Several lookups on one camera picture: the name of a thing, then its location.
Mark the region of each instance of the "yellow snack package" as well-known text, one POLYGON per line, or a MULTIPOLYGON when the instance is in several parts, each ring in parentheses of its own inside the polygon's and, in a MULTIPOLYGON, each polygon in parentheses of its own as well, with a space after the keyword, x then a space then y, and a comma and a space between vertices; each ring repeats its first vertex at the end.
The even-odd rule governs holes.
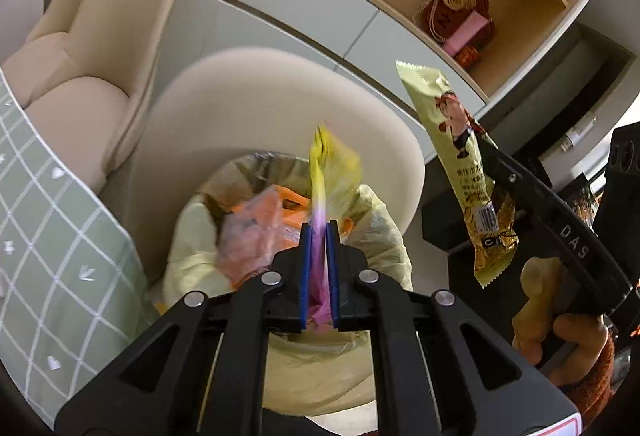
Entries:
POLYGON ((462 207, 476 250, 474 275, 484 288, 509 266, 518 248, 515 202, 482 171, 476 135, 493 141, 440 70, 402 61, 396 61, 396 68, 462 207))

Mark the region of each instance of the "pink plastic bag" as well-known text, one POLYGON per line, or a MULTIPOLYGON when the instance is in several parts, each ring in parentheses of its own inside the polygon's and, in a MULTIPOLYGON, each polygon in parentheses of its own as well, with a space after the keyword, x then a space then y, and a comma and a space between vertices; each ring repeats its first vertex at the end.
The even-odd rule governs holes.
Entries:
POLYGON ((271 264, 284 235, 282 216, 282 199, 272 186, 225 218, 216 266, 234 289, 271 264))

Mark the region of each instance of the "metal screw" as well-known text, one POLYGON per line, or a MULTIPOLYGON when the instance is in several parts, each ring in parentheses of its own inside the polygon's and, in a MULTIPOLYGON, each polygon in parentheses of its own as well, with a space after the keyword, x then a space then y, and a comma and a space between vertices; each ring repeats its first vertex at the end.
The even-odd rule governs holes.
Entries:
POLYGON ((265 283, 265 285, 274 286, 282 281, 282 276, 278 272, 273 272, 273 270, 270 270, 269 272, 264 272, 261 279, 262 282, 265 283))
POLYGON ((190 291, 184 296, 184 303, 190 308, 200 306, 206 299, 205 295, 201 291, 190 291))
POLYGON ((456 301, 456 296, 449 290, 440 290, 436 292, 436 301, 443 306, 451 306, 456 301))
POLYGON ((380 278, 380 274, 375 270, 366 269, 366 270, 361 270, 360 273, 358 274, 358 277, 363 283, 370 284, 370 283, 375 283, 380 278))

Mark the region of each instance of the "trash bag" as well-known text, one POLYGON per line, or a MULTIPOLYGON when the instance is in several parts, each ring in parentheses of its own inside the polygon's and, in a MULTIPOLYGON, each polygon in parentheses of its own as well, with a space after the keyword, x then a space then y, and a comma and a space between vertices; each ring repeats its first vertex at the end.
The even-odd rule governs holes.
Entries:
MULTIPOLYGON (((183 209, 164 274, 163 292, 171 307, 199 289, 210 297, 232 291, 216 266, 216 240, 226 216, 271 185, 310 197, 308 161, 259 153, 216 171, 183 209)), ((367 256, 369 267, 411 290, 411 262, 402 234, 385 204, 360 185, 347 210, 342 242, 367 256)), ((376 397, 368 332, 270 334, 262 404, 292 416, 318 416, 372 402, 376 397)))

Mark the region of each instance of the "green checkered cloth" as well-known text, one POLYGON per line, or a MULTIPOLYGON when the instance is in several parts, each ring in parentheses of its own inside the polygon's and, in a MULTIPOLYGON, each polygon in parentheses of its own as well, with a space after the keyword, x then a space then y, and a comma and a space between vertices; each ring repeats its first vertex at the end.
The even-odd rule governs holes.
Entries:
POLYGON ((157 317, 128 233, 42 141, 0 70, 0 360, 49 425, 157 317))

